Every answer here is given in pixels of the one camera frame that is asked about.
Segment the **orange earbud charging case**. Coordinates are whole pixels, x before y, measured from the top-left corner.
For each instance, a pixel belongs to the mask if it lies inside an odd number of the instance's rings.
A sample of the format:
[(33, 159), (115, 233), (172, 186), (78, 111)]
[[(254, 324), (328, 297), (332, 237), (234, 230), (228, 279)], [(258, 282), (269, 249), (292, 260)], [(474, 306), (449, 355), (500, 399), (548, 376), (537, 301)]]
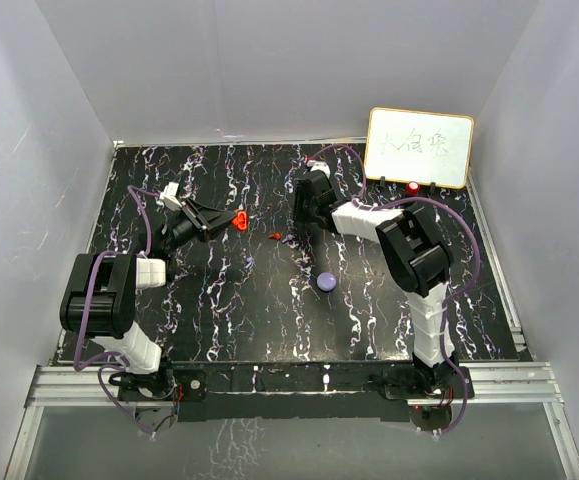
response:
[(232, 225), (239, 231), (245, 232), (249, 225), (249, 216), (244, 210), (237, 210), (232, 220)]

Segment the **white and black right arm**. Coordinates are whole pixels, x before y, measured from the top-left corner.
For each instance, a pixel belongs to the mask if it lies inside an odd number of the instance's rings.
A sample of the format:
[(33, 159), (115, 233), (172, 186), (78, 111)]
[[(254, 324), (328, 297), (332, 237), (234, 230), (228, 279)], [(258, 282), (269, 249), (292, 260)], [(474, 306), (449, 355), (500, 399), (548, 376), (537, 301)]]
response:
[(429, 397), (447, 389), (455, 347), (443, 317), (453, 254), (423, 203), (400, 208), (362, 205), (341, 197), (329, 177), (315, 170), (297, 181), (293, 218), (381, 247), (389, 273), (411, 311), (416, 388)]

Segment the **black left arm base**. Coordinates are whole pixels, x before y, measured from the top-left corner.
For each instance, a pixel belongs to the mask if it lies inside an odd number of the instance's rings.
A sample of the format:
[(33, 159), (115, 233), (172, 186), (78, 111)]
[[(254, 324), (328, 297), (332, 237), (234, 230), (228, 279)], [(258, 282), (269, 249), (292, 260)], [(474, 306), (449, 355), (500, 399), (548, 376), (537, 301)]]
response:
[(188, 370), (162, 364), (150, 374), (113, 373), (109, 384), (124, 396), (133, 392), (154, 401), (199, 402), (205, 399), (207, 377), (201, 370)]

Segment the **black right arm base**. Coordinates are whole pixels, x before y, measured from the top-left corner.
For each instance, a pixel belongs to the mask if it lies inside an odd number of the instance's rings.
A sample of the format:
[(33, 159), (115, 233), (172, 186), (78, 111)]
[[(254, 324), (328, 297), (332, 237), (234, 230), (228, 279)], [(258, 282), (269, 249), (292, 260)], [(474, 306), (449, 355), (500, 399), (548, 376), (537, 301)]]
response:
[(383, 368), (372, 377), (378, 392), (388, 400), (429, 399), (448, 402), (450, 399), (471, 399), (474, 396), (470, 372), (460, 367), (464, 381), (446, 364), (433, 369), (426, 365), (398, 363)]

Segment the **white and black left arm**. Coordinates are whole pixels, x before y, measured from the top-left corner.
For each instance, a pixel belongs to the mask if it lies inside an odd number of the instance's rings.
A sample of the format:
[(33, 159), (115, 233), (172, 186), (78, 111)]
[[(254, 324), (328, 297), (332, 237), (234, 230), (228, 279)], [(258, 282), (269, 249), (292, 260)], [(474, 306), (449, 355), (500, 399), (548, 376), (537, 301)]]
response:
[(172, 262), (180, 247), (210, 241), (229, 227), (240, 231), (248, 227), (244, 211), (171, 196), (163, 202), (172, 216), (157, 229), (145, 225), (145, 241), (138, 252), (107, 250), (75, 258), (59, 311), (62, 328), (77, 335), (75, 370), (116, 361), (121, 372), (142, 375), (141, 387), (155, 399), (173, 392), (176, 376), (161, 365), (162, 348), (136, 320), (137, 292), (161, 288), (173, 278)]

